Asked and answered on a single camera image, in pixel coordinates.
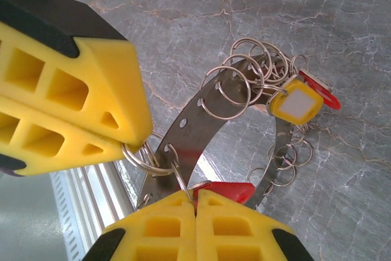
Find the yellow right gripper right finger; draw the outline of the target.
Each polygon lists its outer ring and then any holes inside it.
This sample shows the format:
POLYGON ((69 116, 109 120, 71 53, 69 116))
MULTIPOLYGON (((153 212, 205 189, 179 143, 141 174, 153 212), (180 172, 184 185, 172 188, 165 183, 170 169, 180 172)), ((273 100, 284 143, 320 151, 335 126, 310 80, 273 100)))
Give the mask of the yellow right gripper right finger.
POLYGON ((285 224, 212 191, 198 193, 197 260, 313 260, 285 224))

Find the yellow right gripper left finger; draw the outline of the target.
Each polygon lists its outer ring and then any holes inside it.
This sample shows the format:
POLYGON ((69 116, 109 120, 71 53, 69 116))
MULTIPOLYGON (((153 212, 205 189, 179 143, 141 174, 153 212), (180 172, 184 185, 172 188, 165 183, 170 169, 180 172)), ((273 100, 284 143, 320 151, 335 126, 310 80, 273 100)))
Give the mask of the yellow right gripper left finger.
POLYGON ((184 191, 111 224, 84 260, 195 260, 196 218, 184 191))

